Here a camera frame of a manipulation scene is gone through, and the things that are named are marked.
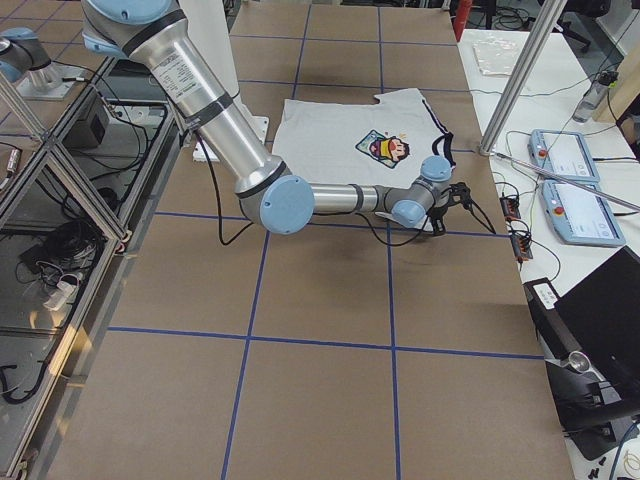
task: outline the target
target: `brown table surface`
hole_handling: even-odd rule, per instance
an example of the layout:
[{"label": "brown table surface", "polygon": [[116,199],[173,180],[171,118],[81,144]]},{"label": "brown table surface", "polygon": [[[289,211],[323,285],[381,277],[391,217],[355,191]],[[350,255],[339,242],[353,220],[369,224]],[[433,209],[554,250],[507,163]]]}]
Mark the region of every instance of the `brown table surface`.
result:
[{"label": "brown table surface", "polygon": [[[455,134],[456,178],[503,223],[448,13],[249,2],[231,41],[268,145],[285,98],[420,88]],[[457,209],[448,235],[392,249],[332,217],[222,247],[190,153],[49,478],[573,478],[502,226]],[[229,237],[245,221],[220,176]]]}]

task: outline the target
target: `light blue joint cap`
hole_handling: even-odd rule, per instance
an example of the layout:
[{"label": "light blue joint cap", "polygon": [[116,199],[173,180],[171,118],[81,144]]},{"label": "light blue joint cap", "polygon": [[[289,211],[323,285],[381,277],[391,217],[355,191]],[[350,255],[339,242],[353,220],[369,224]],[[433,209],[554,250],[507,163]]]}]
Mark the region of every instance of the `light blue joint cap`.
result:
[{"label": "light blue joint cap", "polygon": [[27,27],[16,27],[0,33],[7,40],[37,40],[38,36]]},{"label": "light blue joint cap", "polygon": [[17,82],[22,76],[22,72],[20,72],[20,70],[13,65],[9,65],[7,62],[0,62],[0,72],[7,77],[7,80],[9,80],[10,83]]},{"label": "light blue joint cap", "polygon": [[106,42],[101,38],[92,37],[84,32],[82,33],[82,36],[84,37],[84,46],[94,53],[119,58],[121,60],[128,58],[120,47],[113,43]]},{"label": "light blue joint cap", "polygon": [[432,182],[446,182],[451,179],[451,164],[440,155],[433,155],[422,162],[420,175]]},{"label": "light blue joint cap", "polygon": [[400,200],[391,209],[393,219],[405,228],[415,228],[426,213],[424,207],[414,200]]},{"label": "light blue joint cap", "polygon": [[87,0],[87,3],[114,22],[144,25],[161,18],[171,0]]},{"label": "light blue joint cap", "polygon": [[295,175],[285,175],[262,197],[260,220],[270,232],[289,235],[309,223],[314,207],[311,185]]}]

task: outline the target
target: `black chair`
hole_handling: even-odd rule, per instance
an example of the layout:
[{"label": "black chair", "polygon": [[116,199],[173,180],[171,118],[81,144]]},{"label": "black chair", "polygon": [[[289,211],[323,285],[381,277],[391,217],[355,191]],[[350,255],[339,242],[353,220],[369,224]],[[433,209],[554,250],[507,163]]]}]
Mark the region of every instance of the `black chair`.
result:
[{"label": "black chair", "polygon": [[[538,0],[538,3],[542,5],[544,0]],[[562,11],[562,15],[560,15],[558,25],[562,28],[562,34],[565,37],[573,38],[582,43],[584,46],[580,51],[587,53],[591,41],[571,30],[571,22],[567,22],[563,18],[565,13],[573,12],[589,18],[598,18],[609,13],[610,8],[611,0],[569,0]]]}]

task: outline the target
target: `black monitor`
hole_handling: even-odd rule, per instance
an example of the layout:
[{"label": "black monitor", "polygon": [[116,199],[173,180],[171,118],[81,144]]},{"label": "black monitor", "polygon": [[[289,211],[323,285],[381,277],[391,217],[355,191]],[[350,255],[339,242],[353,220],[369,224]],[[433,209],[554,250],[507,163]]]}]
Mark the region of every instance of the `black monitor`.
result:
[{"label": "black monitor", "polygon": [[620,396],[640,398],[640,257],[620,249],[555,308]]}]

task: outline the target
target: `silver cylinder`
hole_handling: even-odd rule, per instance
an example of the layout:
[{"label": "silver cylinder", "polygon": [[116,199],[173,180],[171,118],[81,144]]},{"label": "silver cylinder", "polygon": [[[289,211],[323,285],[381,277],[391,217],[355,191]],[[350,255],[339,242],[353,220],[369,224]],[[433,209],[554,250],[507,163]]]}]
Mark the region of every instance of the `silver cylinder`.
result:
[{"label": "silver cylinder", "polygon": [[[166,27],[129,56],[149,68],[187,119],[227,93],[189,40],[186,19]],[[233,102],[197,129],[237,178],[236,193],[259,185],[282,161],[262,145]]]},{"label": "silver cylinder", "polygon": [[312,183],[315,200],[314,213],[373,212],[378,205],[378,193],[374,187],[360,187],[362,205],[358,206],[358,191],[352,185]]},{"label": "silver cylinder", "polygon": [[513,73],[509,77],[500,101],[496,106],[487,129],[482,137],[478,151],[482,155],[489,155],[493,146],[507,122],[513,107],[518,101],[518,96],[529,78],[529,74],[544,48],[549,34],[558,22],[567,0],[546,0],[540,10],[540,15],[533,24],[533,30],[522,47],[522,53],[513,67]]},{"label": "silver cylinder", "polygon": [[29,80],[33,89],[40,93],[46,93],[62,85],[62,76],[52,63],[39,70],[29,71]]}]

